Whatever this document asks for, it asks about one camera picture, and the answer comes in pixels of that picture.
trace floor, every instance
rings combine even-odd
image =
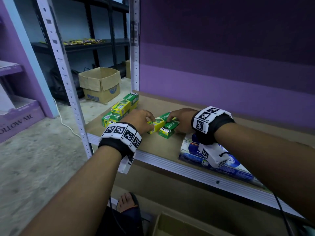
[[[81,100],[88,123],[130,92],[122,79],[120,95],[108,104]],[[71,107],[58,103],[62,119],[75,133]],[[45,118],[0,144],[0,232],[18,235],[35,214],[85,163],[81,140],[62,126],[60,118]]]

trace black metal shelving unit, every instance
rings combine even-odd
[[[129,39],[127,36],[127,19],[126,19],[126,14],[129,13],[129,6],[126,5],[126,3],[128,3],[128,0],[123,0],[123,3],[119,3],[116,1],[112,1],[112,0],[74,0],[74,1],[84,3],[85,11],[86,11],[86,17],[87,17],[88,25],[89,25],[90,38],[93,38],[93,39],[95,39],[95,34],[94,34],[94,28],[93,28],[93,21],[92,21],[91,7],[90,6],[93,5],[93,6],[103,7],[103,8],[108,9],[108,19],[109,19],[111,38],[106,39],[105,42],[96,43],[96,44],[65,45],[65,51],[66,52],[75,52],[75,51],[82,51],[82,50],[92,50],[93,51],[93,57],[94,57],[94,65],[95,65],[95,67],[99,67],[100,62],[99,62],[99,58],[98,58],[97,49],[111,46],[112,47],[113,63],[114,63],[114,65],[111,66],[111,68],[119,70],[121,77],[126,76],[125,64],[124,63],[117,64],[116,47],[117,46],[124,46],[125,60],[128,60],[129,59],[129,53],[128,53]],[[51,43],[49,42],[49,38],[47,35],[47,30],[46,30],[45,25],[43,23],[43,19],[42,19],[42,16],[40,14],[36,0],[33,0],[33,6],[35,9],[35,13],[37,15],[38,22],[39,22],[40,27],[42,29],[45,41],[46,41],[46,44],[40,43],[40,42],[31,43],[33,50],[34,50],[34,52],[49,54],[55,60],[54,55],[53,55],[53,50],[51,48]],[[113,11],[119,11],[119,12],[123,13],[123,22],[124,22],[124,38],[123,39],[115,39],[114,23],[113,23],[113,17],[112,17]],[[62,83],[60,73],[58,73],[58,78],[60,79],[60,82]],[[54,98],[65,101],[68,105],[70,105],[67,94],[65,92],[65,88],[63,88],[62,91],[58,91],[52,87],[52,88],[50,88],[50,91],[51,91],[51,94]]]

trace foot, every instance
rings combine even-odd
[[[126,211],[127,209],[130,209],[135,206],[136,204],[134,203],[134,200],[132,199],[131,194],[128,192],[120,196],[116,210],[119,213],[122,213]]]

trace blue product package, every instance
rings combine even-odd
[[[237,178],[256,186],[264,187],[263,184],[257,180],[233,155],[229,154],[229,160],[226,165],[213,168],[204,156],[199,152],[199,142],[195,134],[187,134],[183,140],[179,159],[191,163],[196,166],[207,168],[233,178]]]

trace purple wall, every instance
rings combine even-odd
[[[23,73],[14,74],[8,78],[10,83],[12,83],[13,90],[19,96],[37,100],[45,115],[53,118],[53,114],[2,0],[0,0],[0,16],[3,22],[0,24],[0,60],[19,63],[25,70]]]
[[[140,91],[315,129],[310,4],[140,1]]]

